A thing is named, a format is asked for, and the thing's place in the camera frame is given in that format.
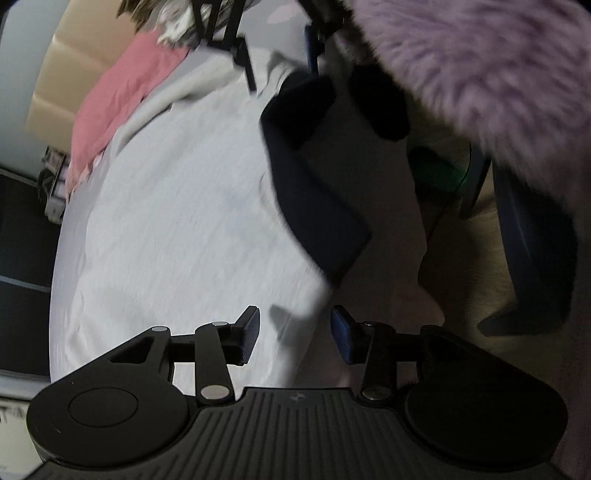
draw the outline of faux fur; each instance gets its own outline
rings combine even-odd
[[[400,85],[531,187],[586,216],[591,15],[581,5],[350,1],[366,40]]]

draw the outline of black strap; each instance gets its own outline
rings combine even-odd
[[[297,152],[335,98],[329,78],[294,73],[263,111],[261,126],[285,221],[329,281],[338,284],[369,242],[371,232]]]

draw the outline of blue chair leg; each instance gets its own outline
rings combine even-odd
[[[468,167],[468,177],[466,179],[466,193],[464,194],[460,207],[460,218],[462,220],[471,217],[472,210],[478,200],[488,170],[491,167],[491,162],[490,157],[487,157],[478,147],[472,145],[470,166]]]
[[[493,165],[503,248],[517,308],[479,323],[485,336],[548,333],[569,312],[576,270],[572,220],[550,198]]]

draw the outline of pink cloth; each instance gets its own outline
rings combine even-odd
[[[141,101],[187,56],[188,48],[158,45],[159,34],[158,31],[138,33],[82,102],[72,130],[66,195],[70,195],[81,177],[92,171],[92,161]]]

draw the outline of ribbed rubber surface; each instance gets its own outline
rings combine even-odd
[[[557,480],[549,465],[479,473],[421,450],[389,410],[364,407],[343,390],[248,389],[241,401],[204,410],[185,437],[143,463],[74,471],[46,463],[43,480]]]

